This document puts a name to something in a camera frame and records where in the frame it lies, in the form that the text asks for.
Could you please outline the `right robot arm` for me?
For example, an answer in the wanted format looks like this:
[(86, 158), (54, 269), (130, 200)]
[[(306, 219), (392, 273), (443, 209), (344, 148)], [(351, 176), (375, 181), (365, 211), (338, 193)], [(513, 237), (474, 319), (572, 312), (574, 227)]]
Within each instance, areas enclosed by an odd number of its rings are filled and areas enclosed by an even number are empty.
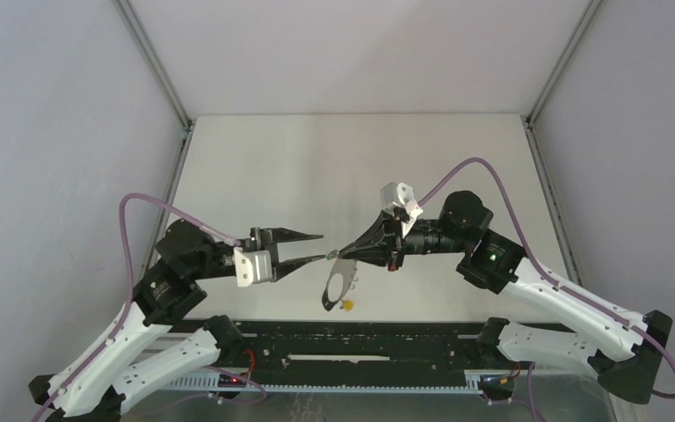
[(671, 318), (658, 310), (624, 309), (553, 273), (523, 245), (492, 230), (492, 219), (470, 191), (450, 193), (435, 220), (423, 218), (413, 200), (399, 197), (338, 255), (395, 271), (409, 255), (458, 253), (456, 270), (465, 281), (539, 307), (562, 325), (553, 331), (488, 319), (475, 345), (484, 366), (508, 360), (559, 367), (595, 379), (622, 400), (648, 403), (656, 394)]

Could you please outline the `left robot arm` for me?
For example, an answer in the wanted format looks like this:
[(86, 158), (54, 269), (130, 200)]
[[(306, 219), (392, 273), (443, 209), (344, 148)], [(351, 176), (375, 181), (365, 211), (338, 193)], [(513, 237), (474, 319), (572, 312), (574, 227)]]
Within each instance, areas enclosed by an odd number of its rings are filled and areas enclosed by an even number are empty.
[(320, 256), (281, 260), (279, 244), (316, 238), (291, 229), (253, 228), (245, 238), (224, 241), (212, 229), (175, 221), (156, 244), (159, 259), (105, 331), (66, 369), (30, 381), (34, 402), (51, 412), (50, 421), (118, 421), (194, 369), (236, 364), (243, 334), (225, 315), (210, 317), (175, 346), (137, 358), (206, 298), (199, 280), (234, 277), (240, 287), (281, 280)]

